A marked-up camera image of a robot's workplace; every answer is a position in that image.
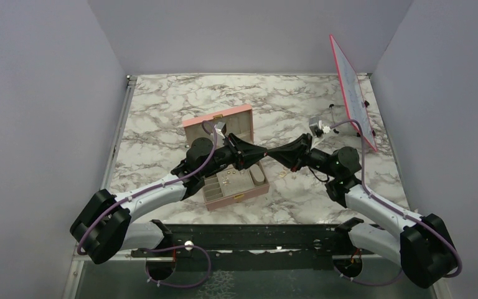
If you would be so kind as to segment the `pink jewelry box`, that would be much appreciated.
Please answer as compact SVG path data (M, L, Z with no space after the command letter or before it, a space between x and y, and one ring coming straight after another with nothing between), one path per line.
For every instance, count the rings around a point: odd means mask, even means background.
M223 146L224 137L230 133L234 133L248 143L252 144L254 141L251 105L246 104L184 120L182 125L189 143L201 137L213 138L210 134L206 134L203 128L204 121L209 121L217 132L217 150ZM256 164L262 169L265 175L262 163L259 161ZM244 170L237 170L232 165L229 165L223 170L205 178L205 186L202 188L202 194L206 208L212 211L266 194L269 191L269 181L265 175L265 183L260 186L255 186L250 175L250 168L252 166L253 165L249 165L249 167Z

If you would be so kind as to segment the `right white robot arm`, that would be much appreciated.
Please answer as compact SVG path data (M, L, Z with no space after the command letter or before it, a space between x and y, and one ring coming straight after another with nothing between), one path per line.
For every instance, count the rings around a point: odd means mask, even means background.
M443 277L461 272L462 262L444 221L435 214L422 216L379 196L365 185L359 152L344 146L329 154L312 147L312 136L303 134L267 155L291 171L303 167L330 177L325 183L329 198L374 221L351 220L334 237L339 252L369 250L395 264L418 287L428 288Z

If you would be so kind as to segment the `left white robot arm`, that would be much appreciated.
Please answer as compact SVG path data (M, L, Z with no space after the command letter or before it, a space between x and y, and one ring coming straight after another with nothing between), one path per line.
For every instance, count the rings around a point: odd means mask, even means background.
M185 158L162 179L123 195L101 189L92 195L70 227L78 242L78 255L87 255L95 264L106 262L123 248L131 224L146 214L187 199L205 184L205 178L229 166L248 169L267 154L268 149L241 140L230 133L223 146L217 137L195 139Z

